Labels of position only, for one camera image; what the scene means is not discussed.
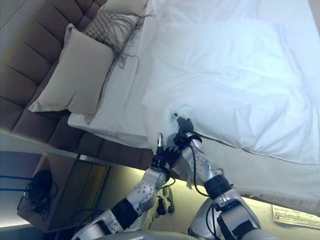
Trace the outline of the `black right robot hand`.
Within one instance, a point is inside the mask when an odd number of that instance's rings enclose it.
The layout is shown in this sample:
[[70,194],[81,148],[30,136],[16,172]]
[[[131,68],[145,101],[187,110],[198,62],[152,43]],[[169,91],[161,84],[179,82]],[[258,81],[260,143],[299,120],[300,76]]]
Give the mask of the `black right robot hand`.
[[189,118],[182,117],[177,113],[173,113],[174,119],[178,123],[178,132],[173,138],[176,145],[181,145],[193,139],[199,140],[200,138],[194,133],[194,126]]

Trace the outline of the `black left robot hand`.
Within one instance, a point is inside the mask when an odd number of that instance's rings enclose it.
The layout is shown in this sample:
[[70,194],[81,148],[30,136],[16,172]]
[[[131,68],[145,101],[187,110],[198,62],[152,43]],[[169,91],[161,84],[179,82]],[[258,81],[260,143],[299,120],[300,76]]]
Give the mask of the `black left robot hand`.
[[156,153],[152,158],[150,167],[169,175],[169,171],[177,163],[181,151],[177,147],[165,148],[164,137],[161,133],[157,136],[156,146]]

